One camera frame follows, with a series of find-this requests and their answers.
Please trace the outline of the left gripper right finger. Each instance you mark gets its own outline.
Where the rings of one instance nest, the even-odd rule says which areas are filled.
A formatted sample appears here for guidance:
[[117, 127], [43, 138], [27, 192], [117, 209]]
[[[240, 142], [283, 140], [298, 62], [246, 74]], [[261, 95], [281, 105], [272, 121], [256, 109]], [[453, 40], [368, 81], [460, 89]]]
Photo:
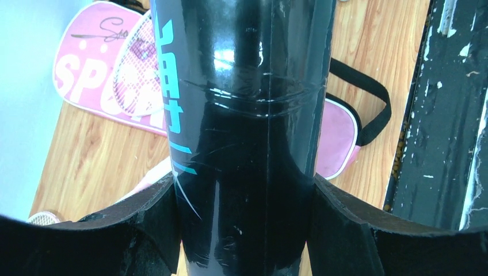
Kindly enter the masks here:
[[317, 175], [307, 246], [314, 275], [486, 275], [487, 228], [404, 220]]

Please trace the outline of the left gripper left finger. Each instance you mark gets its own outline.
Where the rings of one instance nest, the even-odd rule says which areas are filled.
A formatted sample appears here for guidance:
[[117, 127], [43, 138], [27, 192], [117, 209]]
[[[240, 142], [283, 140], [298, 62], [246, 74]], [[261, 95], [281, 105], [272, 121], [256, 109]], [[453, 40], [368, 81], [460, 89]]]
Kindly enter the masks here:
[[79, 221], [1, 217], [2, 275], [172, 275], [179, 255], [171, 174]]

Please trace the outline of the black shuttlecock tube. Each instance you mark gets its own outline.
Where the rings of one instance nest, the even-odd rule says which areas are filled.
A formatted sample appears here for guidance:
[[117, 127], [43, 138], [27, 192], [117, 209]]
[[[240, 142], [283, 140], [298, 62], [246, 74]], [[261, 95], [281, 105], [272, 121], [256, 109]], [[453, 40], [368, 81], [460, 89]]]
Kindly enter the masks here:
[[189, 275], [297, 275], [335, 1], [151, 1]]

